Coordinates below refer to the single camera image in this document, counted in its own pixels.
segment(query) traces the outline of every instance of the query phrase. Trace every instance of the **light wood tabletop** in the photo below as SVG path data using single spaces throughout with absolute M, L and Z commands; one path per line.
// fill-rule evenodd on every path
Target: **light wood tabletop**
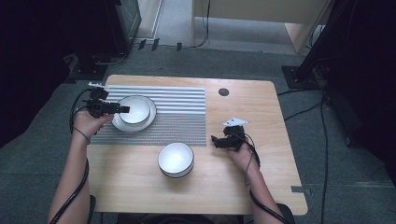
M 89 183 L 96 212 L 172 214 L 252 214 L 244 173 L 210 136 L 224 137 L 223 122 L 245 119 L 261 171 L 277 203 L 304 215 L 301 181 L 290 140 L 270 81 L 113 75 L 107 85 L 205 88 L 206 147 L 191 147 L 194 166 L 182 178 L 164 175 L 158 155 L 164 146 L 89 145 Z M 225 88 L 228 96 L 219 95 Z

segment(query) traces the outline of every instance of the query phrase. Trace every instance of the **wooden desk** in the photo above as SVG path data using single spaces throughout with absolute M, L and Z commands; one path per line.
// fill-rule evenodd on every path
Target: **wooden desk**
M 206 17 L 207 4 L 208 0 L 193 0 L 192 44 L 194 44 L 194 18 Z M 325 24 L 332 10 L 332 4 L 332 0 L 211 0 L 209 17 L 285 22 L 291 43 L 296 52 L 300 53 L 317 26 L 320 23 Z
M 210 135 L 223 137 L 231 117 L 244 125 L 262 161 L 262 174 L 277 203 L 294 215 L 307 212 L 288 133 L 274 84 L 269 81 L 186 77 L 110 76 L 107 85 L 205 88 L 206 147 L 191 147 L 194 167 L 180 179 L 165 176 L 157 163 L 161 146 L 89 145 L 91 194 L 97 212 L 252 214 L 244 174 Z M 230 91 L 220 96 L 220 88 Z

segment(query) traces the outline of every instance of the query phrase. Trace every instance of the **hand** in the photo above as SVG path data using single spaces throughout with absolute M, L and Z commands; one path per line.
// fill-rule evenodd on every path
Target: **hand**
M 226 149 L 228 155 L 233 159 L 233 163 L 242 171 L 246 171 L 248 165 L 250 168 L 254 167 L 257 169 L 259 165 L 257 164 L 256 160 L 252 158 L 252 154 L 250 152 L 250 148 L 248 144 L 244 143 L 240 148 L 239 151 L 231 150 L 230 148 Z
M 90 115 L 87 110 L 80 111 L 76 114 L 74 120 L 74 127 L 79 129 L 84 133 L 89 139 L 97 132 L 99 129 L 103 128 L 104 124 L 113 120 L 114 115 L 105 114 L 101 118 L 96 119 Z

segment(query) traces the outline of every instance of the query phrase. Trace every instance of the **black hand-mounted device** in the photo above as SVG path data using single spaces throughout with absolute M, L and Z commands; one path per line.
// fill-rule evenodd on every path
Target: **black hand-mounted device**
M 254 159 L 260 167 L 259 155 L 257 154 L 256 148 L 246 140 L 246 134 L 243 126 L 238 125 L 232 127 L 225 127 L 223 133 L 225 135 L 225 138 L 217 138 L 211 135 L 212 142 L 215 144 L 215 147 L 234 147 L 236 151 L 239 151 L 239 148 L 242 146 L 242 144 L 246 143 L 249 146 L 250 152 L 252 153 Z
M 83 102 L 87 103 L 86 108 L 94 118 L 98 119 L 104 114 L 129 113 L 129 106 L 105 102 L 104 100 L 107 96 L 108 91 L 102 88 L 94 88 L 91 91 L 90 99 L 83 100 Z

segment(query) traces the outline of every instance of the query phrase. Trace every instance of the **person's arm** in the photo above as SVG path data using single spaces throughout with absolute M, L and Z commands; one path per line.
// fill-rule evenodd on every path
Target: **person's arm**
M 73 129 L 72 140 L 64 171 L 49 209 L 48 223 L 52 221 L 59 209 L 76 190 L 84 176 L 87 162 L 88 140 L 91 140 L 91 137 L 101 127 L 103 127 L 105 123 L 111 121 L 113 118 L 114 117 L 112 115 L 104 115 L 99 119 L 95 119 L 88 113 L 88 111 L 81 111 L 76 115 L 74 127 L 76 127 L 78 131 Z M 58 223 L 86 224 L 89 217 L 89 211 L 90 191 L 87 180 L 81 189 L 81 192 L 64 211 Z
M 264 204 L 265 206 L 282 216 L 282 213 L 279 211 L 279 208 L 277 207 L 274 198 L 272 197 L 269 189 L 267 188 L 267 185 L 265 184 L 264 177 L 262 176 L 259 165 L 254 160 L 254 158 L 251 158 L 248 145 L 246 143 L 243 144 L 240 147 L 239 151 L 227 149 L 227 153 L 230 155 L 230 157 L 233 159 L 233 162 L 239 169 L 244 172 L 247 171 L 245 175 L 247 176 L 247 180 L 250 183 L 250 189 L 254 197 L 260 203 Z M 252 202 L 252 206 L 254 223 L 282 223 L 275 217 L 271 216 L 269 213 L 262 210 L 254 202 Z

